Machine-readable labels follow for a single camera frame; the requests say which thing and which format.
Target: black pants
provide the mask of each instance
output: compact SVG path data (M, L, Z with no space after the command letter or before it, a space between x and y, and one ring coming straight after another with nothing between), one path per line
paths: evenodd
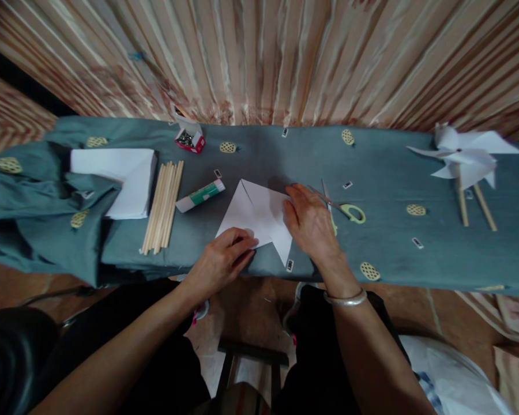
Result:
M367 295L409 362L384 301L373 292ZM300 299L298 313L288 320L296 336L296 364L272 404L273 412L277 415L359 414L340 354L332 306L323 298L322 290L309 285L302 289Z
M178 285L170 280L118 288L77 317L59 340L37 381L36 405L77 366L142 312ZM369 300L405 354L383 301L374 293ZM288 325L296 335L296 360L288 373L273 411L287 413L359 413L348 383L336 338L331 306L322 291L305 286L298 313ZM200 374L200 361L183 336L189 316L152 357L124 400L121 413L184 414L210 396Z

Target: forearm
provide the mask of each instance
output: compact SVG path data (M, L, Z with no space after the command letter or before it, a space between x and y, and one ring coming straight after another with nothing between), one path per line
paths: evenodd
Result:
M32 413L109 413L158 347L202 299L184 283L78 366Z
M329 296L350 298L360 293L361 287L342 252L317 265ZM396 408L412 414L434 413L369 301L355 307L334 306L333 312L348 379L362 413L390 413Z

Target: scissors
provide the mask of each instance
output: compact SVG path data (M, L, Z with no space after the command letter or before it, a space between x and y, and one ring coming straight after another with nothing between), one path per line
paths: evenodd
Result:
M313 193L318 195L321 198L321 200L323 200L325 203L327 203L327 208L329 209L329 211L331 211L331 206L334 206L336 209L338 209L339 211L344 213L346 215L346 217L348 219L350 219L350 221L356 222L357 224L362 224L365 222L365 213L363 213L363 211L359 207L354 206L354 205L339 205L337 203L334 203L332 200L330 200L329 193L327 191L327 188L325 186L325 182L323 181L323 179L321 179L321 182L323 184L323 191L325 192L325 195L319 193L316 189L314 189L311 186L308 186L308 187L310 188L310 190ZM359 213L359 219L350 213L350 210L352 210L352 209L356 210ZM333 222L333 227L334 227L334 232L336 235L336 226L335 226L334 222Z

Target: white pinwheel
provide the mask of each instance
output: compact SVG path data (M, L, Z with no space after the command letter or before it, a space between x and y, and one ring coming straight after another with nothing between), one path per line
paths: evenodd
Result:
M419 150L413 147L408 149L444 161L446 165L432 176L442 179L459 178L462 190L482 179L495 188L494 171L497 163L490 154L519 154L517 148L495 131L458 133L452 127L437 125L434 143L438 150Z

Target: bangle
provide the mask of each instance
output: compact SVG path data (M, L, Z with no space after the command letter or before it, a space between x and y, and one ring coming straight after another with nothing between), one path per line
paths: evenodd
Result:
M325 298L325 301L327 301L327 303L329 303L329 304L343 305L345 307L353 307L355 305L360 305L362 302L367 300L367 291L365 291L362 288L362 291L358 295L356 295L352 298L349 298L349 299L335 299L335 298L329 297L329 295L327 294L327 291L325 291L323 293L323 297Z

